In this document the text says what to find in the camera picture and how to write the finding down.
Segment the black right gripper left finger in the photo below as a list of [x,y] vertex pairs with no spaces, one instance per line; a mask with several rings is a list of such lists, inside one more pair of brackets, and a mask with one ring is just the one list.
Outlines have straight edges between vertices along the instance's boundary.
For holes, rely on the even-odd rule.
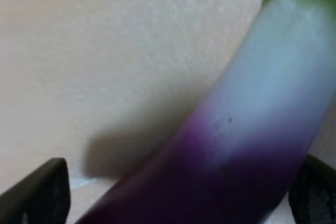
[[66,223],[70,206],[67,162],[52,158],[1,194],[1,223]]

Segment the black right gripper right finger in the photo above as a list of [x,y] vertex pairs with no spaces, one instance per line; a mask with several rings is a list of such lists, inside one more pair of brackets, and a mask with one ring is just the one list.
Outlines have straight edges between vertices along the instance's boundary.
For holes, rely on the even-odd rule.
[[288,200],[295,223],[335,223],[335,169],[309,155]]

